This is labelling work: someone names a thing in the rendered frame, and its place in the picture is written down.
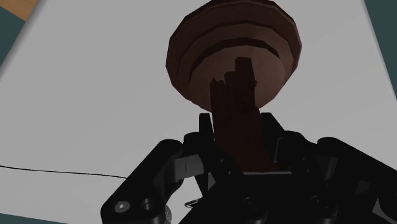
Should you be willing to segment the brown ridged bowl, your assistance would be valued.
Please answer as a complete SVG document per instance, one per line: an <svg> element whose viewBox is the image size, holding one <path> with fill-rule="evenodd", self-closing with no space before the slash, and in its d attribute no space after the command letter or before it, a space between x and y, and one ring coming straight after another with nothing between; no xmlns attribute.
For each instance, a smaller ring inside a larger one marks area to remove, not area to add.
<svg viewBox="0 0 397 224"><path fill-rule="evenodd" d="M223 80L237 57L250 58L258 108L279 93L298 66L302 43L295 21L271 0L210 0L185 16L169 40L172 86L206 111L210 83Z"/></svg>

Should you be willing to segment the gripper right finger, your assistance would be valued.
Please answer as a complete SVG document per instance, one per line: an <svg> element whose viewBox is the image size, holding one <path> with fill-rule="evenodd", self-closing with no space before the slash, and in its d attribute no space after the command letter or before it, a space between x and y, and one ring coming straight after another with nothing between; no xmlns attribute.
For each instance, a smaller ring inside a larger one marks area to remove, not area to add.
<svg viewBox="0 0 397 224"><path fill-rule="evenodd" d="M319 224L397 224L397 170L334 137L312 143L271 113L261 121L273 161L316 187Z"/></svg>

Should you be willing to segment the dark brown wooden utensil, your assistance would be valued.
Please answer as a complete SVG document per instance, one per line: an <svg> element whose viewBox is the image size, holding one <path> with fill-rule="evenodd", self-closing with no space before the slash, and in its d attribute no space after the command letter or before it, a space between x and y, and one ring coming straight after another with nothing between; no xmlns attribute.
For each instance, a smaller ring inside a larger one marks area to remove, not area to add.
<svg viewBox="0 0 397 224"><path fill-rule="evenodd" d="M214 139L243 172L278 170L263 144L256 80L250 58L235 59L235 70L210 84Z"/></svg>

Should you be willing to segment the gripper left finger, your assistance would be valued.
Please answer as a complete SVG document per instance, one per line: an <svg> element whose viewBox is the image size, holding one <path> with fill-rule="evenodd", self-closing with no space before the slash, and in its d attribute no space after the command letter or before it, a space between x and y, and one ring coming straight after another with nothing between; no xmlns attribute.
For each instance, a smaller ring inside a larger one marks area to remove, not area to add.
<svg viewBox="0 0 397 224"><path fill-rule="evenodd" d="M160 141L101 207L102 224L165 224L165 205L185 178L205 174L222 183L232 174L214 142L211 117L182 142Z"/></svg>

